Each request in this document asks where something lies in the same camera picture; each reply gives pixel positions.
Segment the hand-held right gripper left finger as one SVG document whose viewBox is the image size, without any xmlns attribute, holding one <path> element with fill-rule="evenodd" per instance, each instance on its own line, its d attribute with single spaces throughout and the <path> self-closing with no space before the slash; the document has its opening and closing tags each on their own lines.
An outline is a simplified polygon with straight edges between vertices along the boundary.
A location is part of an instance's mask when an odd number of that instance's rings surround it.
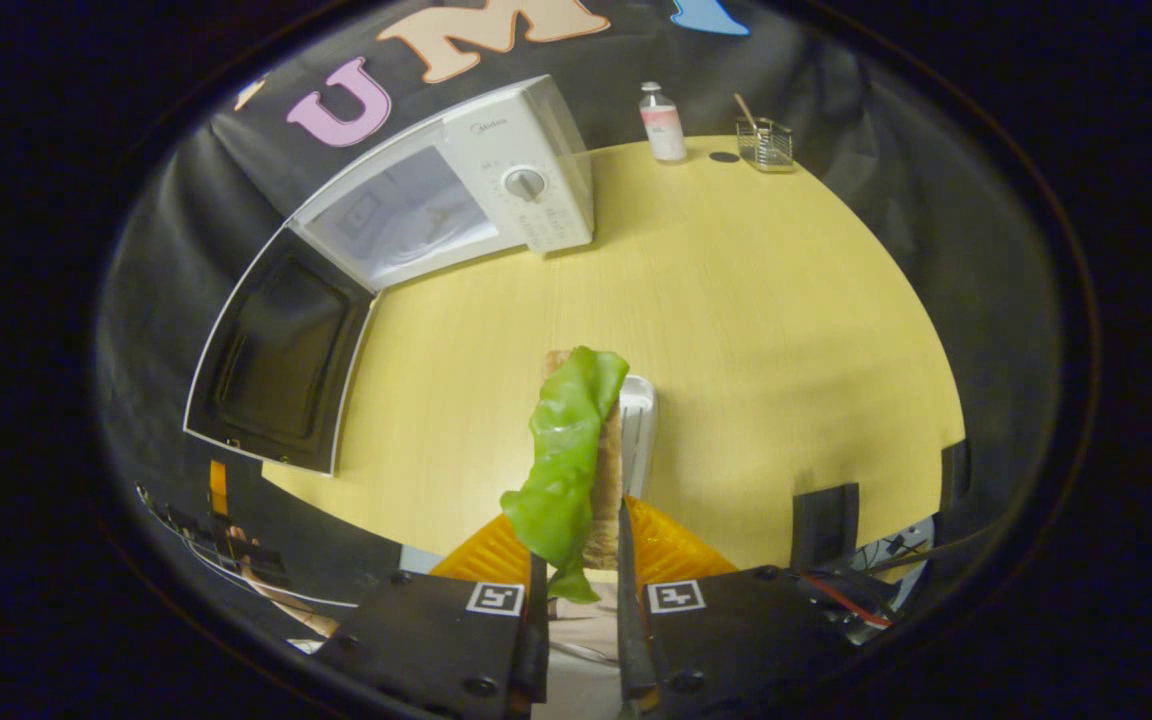
<svg viewBox="0 0 1152 720">
<path fill-rule="evenodd" d="M 547 564 L 505 516 L 429 573 L 399 569 L 314 653 L 399 712 L 526 719 L 547 702 Z"/>
</svg>

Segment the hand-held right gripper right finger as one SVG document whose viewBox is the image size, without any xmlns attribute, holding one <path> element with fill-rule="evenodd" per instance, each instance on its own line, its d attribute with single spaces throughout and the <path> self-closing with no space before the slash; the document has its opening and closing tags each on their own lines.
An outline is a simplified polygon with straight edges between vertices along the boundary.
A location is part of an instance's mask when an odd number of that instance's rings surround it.
<svg viewBox="0 0 1152 720">
<path fill-rule="evenodd" d="M 620 509 L 617 653 L 639 719 L 790 719 L 858 652 L 776 564 L 646 579 L 644 503 Z"/>
</svg>

